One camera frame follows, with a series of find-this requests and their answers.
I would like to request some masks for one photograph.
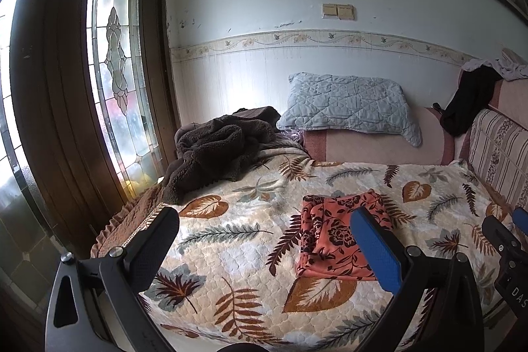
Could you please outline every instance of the door frame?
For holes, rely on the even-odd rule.
[[[86,46],[87,0],[17,0],[10,72],[20,140],[55,233],[88,256],[127,197],[95,109]],[[162,154],[180,126],[165,31],[165,0],[139,0],[147,96]]]

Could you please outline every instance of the switch panel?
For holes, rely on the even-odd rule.
[[[354,20],[354,7],[337,3],[323,3],[323,18]]]

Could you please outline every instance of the window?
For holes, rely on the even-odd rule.
[[[62,246],[18,135],[10,82],[16,0],[0,1],[0,283],[45,313]]]
[[[88,0],[93,98],[115,172],[129,198],[163,175],[143,74],[139,0]]]

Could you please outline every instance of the ruffled edge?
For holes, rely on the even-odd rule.
[[[150,198],[147,198],[149,202],[154,201],[155,205],[157,204],[157,200],[160,199],[162,187],[160,184],[155,184],[152,187],[147,188],[145,191],[143,191],[138,196],[134,197],[132,200],[126,202],[122,209],[117,212],[109,221],[109,224],[105,227],[104,230],[102,230],[96,237],[96,243],[93,244],[91,250],[90,250],[90,258],[98,258],[100,255],[100,252],[103,250],[103,248],[107,248],[105,244],[107,241],[111,239],[111,237],[114,235],[114,233],[117,231],[119,226],[127,219],[128,217],[133,217],[135,215],[136,210],[139,208],[141,204],[142,198],[148,193],[150,195]],[[148,211],[145,214],[145,217],[149,216],[150,211]]]

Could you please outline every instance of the metal bolt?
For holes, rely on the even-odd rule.
[[[467,262],[466,254],[464,254],[462,252],[457,252],[457,260],[460,261],[461,263]]]
[[[408,246],[406,251],[411,257],[420,256],[422,253],[422,250],[418,248],[417,246]]]
[[[114,246],[112,249],[110,249],[110,252],[108,253],[112,258],[115,257],[121,257],[123,255],[123,247],[122,246]]]
[[[65,254],[61,255],[61,261],[64,264],[71,264],[71,263],[73,263],[74,260],[75,260],[75,257],[73,256],[73,254],[70,251],[68,251]]]

